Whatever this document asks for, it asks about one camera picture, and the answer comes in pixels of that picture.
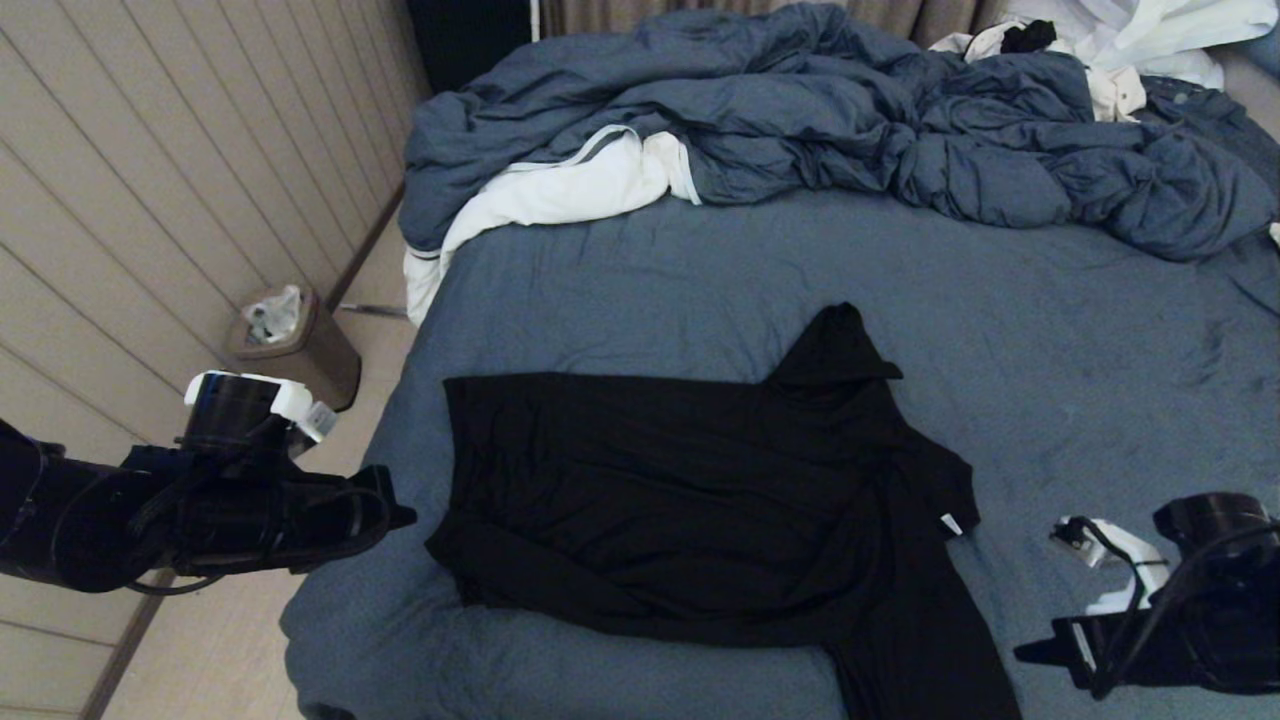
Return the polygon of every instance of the beige paneled wall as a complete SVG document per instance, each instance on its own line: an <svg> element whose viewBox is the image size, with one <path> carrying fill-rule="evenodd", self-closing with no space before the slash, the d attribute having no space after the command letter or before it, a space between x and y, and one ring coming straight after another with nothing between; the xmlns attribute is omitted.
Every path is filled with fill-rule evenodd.
<svg viewBox="0 0 1280 720"><path fill-rule="evenodd" d="M334 287L428 92L402 0L0 3L0 418L168 443L243 296ZM0 577L0 717L77 715L136 601Z"/></svg>

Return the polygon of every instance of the trash can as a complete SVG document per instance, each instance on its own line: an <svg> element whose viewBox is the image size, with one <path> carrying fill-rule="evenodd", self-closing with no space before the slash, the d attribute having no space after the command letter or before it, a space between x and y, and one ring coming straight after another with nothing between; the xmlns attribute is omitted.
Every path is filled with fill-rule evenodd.
<svg viewBox="0 0 1280 720"><path fill-rule="evenodd" d="M282 292L282 288L264 290L246 299L243 306ZM232 325L227 348L243 372L297 380L335 411L346 410L356 401L360 354L311 288L302 288L298 322L287 337L275 342L253 342L250 323L241 315Z"/></svg>

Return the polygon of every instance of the black shirt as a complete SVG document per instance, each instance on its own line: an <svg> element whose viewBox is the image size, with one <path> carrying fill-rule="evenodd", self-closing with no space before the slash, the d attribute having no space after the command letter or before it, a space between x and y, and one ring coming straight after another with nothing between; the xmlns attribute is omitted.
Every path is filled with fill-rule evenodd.
<svg viewBox="0 0 1280 720"><path fill-rule="evenodd" d="M913 430L851 305L759 384L557 373L444 382L463 602L604 633L820 644L851 717L1019 717L943 542L970 468Z"/></svg>

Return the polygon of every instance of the floor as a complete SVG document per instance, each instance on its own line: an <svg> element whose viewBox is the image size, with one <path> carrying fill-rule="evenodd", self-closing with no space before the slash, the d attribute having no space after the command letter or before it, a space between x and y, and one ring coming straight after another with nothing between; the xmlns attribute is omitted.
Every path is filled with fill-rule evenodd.
<svg viewBox="0 0 1280 720"><path fill-rule="evenodd" d="M393 218L343 300L403 306L403 247ZM334 432L298 465L351 474L399 379L416 328L407 320L340 311L338 324L364 357L360 393ZM300 583L287 571L253 573L166 600L116 688L106 720L300 719L284 674L287 643L276 626Z"/></svg>

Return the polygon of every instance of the plastic bag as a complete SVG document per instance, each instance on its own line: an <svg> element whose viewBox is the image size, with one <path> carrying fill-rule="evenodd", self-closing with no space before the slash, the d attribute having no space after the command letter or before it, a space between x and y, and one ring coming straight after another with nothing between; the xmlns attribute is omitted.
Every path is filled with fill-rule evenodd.
<svg viewBox="0 0 1280 720"><path fill-rule="evenodd" d="M273 295L241 310L248 320L248 341L253 345L280 342L298 327L302 311L302 291L296 284L284 286L284 292Z"/></svg>

